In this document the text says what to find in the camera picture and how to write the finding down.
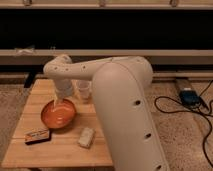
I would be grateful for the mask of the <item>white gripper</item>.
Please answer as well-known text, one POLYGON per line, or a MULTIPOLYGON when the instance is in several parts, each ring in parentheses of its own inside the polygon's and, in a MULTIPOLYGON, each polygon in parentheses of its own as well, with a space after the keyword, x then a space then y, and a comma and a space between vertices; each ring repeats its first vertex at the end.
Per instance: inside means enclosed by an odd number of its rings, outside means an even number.
POLYGON ((54 79, 55 93, 54 107, 63 102, 63 98, 73 94, 73 86, 69 79, 54 79))

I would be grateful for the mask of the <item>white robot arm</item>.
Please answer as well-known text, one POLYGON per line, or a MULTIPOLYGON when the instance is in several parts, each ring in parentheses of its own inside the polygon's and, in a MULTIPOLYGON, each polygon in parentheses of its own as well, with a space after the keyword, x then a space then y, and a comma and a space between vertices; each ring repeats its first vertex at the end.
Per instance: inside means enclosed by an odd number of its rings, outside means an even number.
POLYGON ((72 94, 70 81, 90 80, 97 117, 115 171, 170 171, 144 89, 153 78, 151 64, 140 56, 73 63, 61 55, 45 64, 57 97, 72 94))

